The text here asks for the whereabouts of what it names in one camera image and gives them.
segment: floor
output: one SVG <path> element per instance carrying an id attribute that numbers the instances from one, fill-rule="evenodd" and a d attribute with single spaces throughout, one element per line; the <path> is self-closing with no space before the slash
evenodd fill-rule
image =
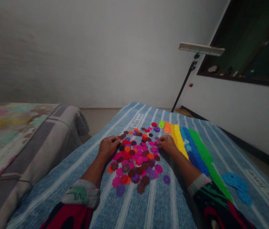
<path id="1" fill-rule="evenodd" d="M 104 128 L 119 110 L 120 109 L 81 109 L 90 126 L 90 135 L 94 136 Z M 244 151 L 244 153 L 269 177 L 269 165 L 246 151 Z"/>

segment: left hand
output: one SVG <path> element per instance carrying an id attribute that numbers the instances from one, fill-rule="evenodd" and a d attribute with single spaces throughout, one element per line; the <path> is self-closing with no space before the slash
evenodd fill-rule
<path id="1" fill-rule="evenodd" d="M 98 156 L 106 161 L 113 155 L 121 140 L 116 136 L 104 138 L 99 146 Z"/>

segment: lamp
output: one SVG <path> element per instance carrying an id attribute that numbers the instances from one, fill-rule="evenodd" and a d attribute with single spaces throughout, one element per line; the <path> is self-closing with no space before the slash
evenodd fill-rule
<path id="1" fill-rule="evenodd" d="M 173 105 L 173 109 L 171 112 L 173 112 L 175 110 L 175 107 L 177 105 L 177 102 L 180 98 L 180 95 L 184 89 L 184 86 L 188 80 L 188 77 L 190 75 L 190 73 L 196 68 L 196 64 L 197 64 L 197 59 L 200 57 L 200 53 L 201 54 L 206 54 L 206 55 L 210 55 L 210 56 L 221 56 L 223 54 L 223 52 L 225 51 L 224 48 L 215 48 L 215 47 L 211 47 L 211 46 L 206 46 L 206 45 L 196 45 L 196 44 L 191 44 L 191 43 L 184 43 L 181 42 L 179 45 L 179 50 L 184 50 L 184 51 L 188 51 L 188 52 L 195 52 L 195 56 L 194 56 L 194 60 L 191 64 L 191 66 L 189 67 L 188 73 L 185 77 L 185 80 L 182 84 L 181 90 L 179 92 L 179 95 L 175 101 L 175 104 Z"/>

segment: window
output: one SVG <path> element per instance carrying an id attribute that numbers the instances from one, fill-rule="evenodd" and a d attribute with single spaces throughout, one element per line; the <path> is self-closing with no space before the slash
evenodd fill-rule
<path id="1" fill-rule="evenodd" d="M 211 46 L 226 50 L 205 56 L 198 75 L 269 86 L 269 0 L 231 0 Z"/>

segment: yellow strip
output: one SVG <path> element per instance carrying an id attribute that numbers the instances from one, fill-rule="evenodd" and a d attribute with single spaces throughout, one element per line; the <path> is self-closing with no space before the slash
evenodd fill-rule
<path id="1" fill-rule="evenodd" d="M 173 137 L 173 141 L 177 145 L 177 139 L 176 139 L 176 135 L 175 135 L 175 128 L 174 128 L 173 124 L 170 124 L 170 135 Z"/>
<path id="2" fill-rule="evenodd" d="M 180 127 L 177 124 L 175 124 L 174 130 L 175 130 L 175 136 L 177 139 L 177 144 L 176 144 L 177 148 L 188 159 L 188 154 L 186 153 L 186 150 L 184 148 L 184 142 L 181 136 Z"/>

